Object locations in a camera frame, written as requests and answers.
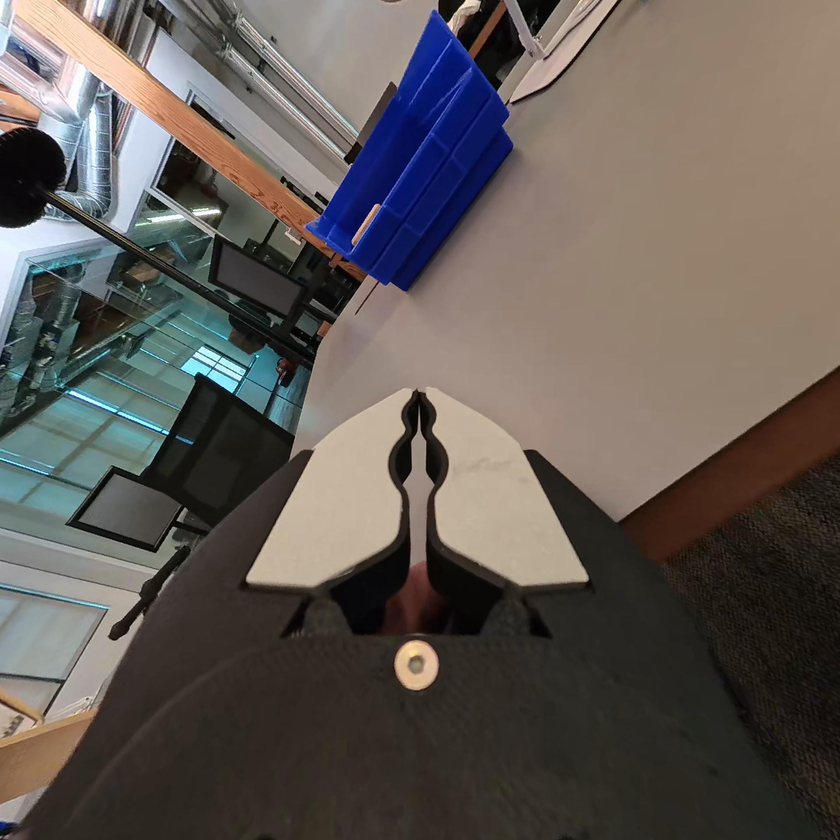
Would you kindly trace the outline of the blue plastic bin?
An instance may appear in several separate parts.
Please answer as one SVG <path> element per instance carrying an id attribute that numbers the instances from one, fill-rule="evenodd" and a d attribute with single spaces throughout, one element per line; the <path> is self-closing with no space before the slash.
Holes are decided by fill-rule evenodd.
<path id="1" fill-rule="evenodd" d="M 429 134 L 452 150 L 474 125 L 486 133 L 505 129 L 508 116 L 467 49 L 432 11 L 394 97 L 325 211 L 307 230 L 350 260 L 354 232 Z"/>
<path id="2" fill-rule="evenodd" d="M 452 150 L 429 134 L 381 201 L 348 258 L 407 291 L 512 148 L 506 131 L 474 125 Z"/>

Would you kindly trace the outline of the black mesh office chair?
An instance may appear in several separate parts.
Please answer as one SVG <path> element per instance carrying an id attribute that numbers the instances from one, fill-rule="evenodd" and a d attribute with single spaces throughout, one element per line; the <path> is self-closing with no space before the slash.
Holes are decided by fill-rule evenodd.
<path id="1" fill-rule="evenodd" d="M 196 374 L 140 479 L 215 527 L 289 461 L 294 442 L 294 434 Z"/>

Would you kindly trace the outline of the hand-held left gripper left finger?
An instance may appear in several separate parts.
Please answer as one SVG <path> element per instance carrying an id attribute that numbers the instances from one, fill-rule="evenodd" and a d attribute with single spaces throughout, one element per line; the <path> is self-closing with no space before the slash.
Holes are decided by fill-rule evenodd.
<path id="1" fill-rule="evenodd" d="M 314 446 L 247 572 L 249 588 L 326 596 L 353 628 L 381 616 L 410 564 L 404 482 L 418 399 L 417 391 L 399 390 Z"/>

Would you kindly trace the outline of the silver ventilation duct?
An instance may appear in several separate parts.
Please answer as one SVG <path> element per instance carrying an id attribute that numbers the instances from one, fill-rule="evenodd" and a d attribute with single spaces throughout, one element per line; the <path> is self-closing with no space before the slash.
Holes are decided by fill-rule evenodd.
<path id="1" fill-rule="evenodd" d="M 112 90 L 2 2 L 2 87 L 38 111 L 36 128 L 63 153 L 58 194 L 99 221 L 112 213 Z"/>

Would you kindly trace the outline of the black computer monitor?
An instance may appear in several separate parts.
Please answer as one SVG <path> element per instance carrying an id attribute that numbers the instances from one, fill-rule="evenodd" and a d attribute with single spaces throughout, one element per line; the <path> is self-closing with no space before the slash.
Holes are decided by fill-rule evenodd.
<path id="1" fill-rule="evenodd" d="M 184 507 L 139 476 L 111 466 L 66 521 L 70 528 L 156 552 Z"/>
<path id="2" fill-rule="evenodd" d="M 208 282 L 280 318 L 303 309 L 312 300 L 305 285 L 223 237 L 213 240 Z"/>

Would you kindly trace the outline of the light wooden table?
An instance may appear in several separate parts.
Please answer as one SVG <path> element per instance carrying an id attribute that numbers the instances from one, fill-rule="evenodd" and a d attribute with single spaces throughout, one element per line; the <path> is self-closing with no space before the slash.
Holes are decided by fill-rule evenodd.
<path id="1" fill-rule="evenodd" d="M 83 739 L 98 708 L 1 740 L 1 803 L 48 786 Z"/>

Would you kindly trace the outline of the white stand base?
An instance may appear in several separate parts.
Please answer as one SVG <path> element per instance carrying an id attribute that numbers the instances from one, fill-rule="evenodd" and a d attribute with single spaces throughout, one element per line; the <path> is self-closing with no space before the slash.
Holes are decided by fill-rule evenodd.
<path id="1" fill-rule="evenodd" d="M 508 98 L 517 103 L 550 87 L 570 67 L 618 1 L 578 1 L 548 42 L 532 36 L 527 52 L 534 62 Z"/>

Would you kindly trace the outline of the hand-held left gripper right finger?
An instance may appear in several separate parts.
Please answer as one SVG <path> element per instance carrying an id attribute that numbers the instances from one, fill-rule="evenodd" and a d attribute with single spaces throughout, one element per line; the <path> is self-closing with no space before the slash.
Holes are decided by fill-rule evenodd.
<path id="1" fill-rule="evenodd" d="M 419 395 L 433 491 L 427 574 L 468 629 L 504 599 L 583 590 L 590 582 L 547 491 L 515 437 L 436 387 Z"/>

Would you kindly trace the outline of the black round lamp on pole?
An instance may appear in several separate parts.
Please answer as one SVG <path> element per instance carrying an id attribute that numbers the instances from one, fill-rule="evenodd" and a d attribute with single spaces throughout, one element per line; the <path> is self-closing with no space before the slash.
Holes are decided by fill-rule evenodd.
<path id="1" fill-rule="evenodd" d="M 280 348 L 280 355 L 311 369 L 315 355 L 292 339 L 281 337 L 269 324 L 249 311 L 220 297 L 184 272 L 174 268 L 155 254 L 105 223 L 93 218 L 59 196 L 55 189 L 66 173 L 64 155 L 58 143 L 36 128 L 17 128 L 1 138 L 1 226 L 23 228 L 39 221 L 48 207 L 62 213 L 136 259 L 147 263 L 201 299 L 212 303 L 228 315 L 259 333 L 268 343 Z"/>

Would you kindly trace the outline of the wooden ceiling beam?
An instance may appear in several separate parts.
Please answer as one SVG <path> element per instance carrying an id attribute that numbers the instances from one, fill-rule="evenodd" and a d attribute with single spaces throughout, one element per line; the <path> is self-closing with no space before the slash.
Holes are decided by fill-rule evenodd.
<path id="1" fill-rule="evenodd" d="M 45 36 L 66 56 L 81 63 L 274 217 L 331 258 L 331 266 L 342 268 L 358 281 L 366 278 L 362 269 L 307 230 L 306 225 L 316 219 L 309 205 L 114 45 L 93 24 L 58 1 L 16 1 L 13 2 L 13 10 L 38 35 Z"/>

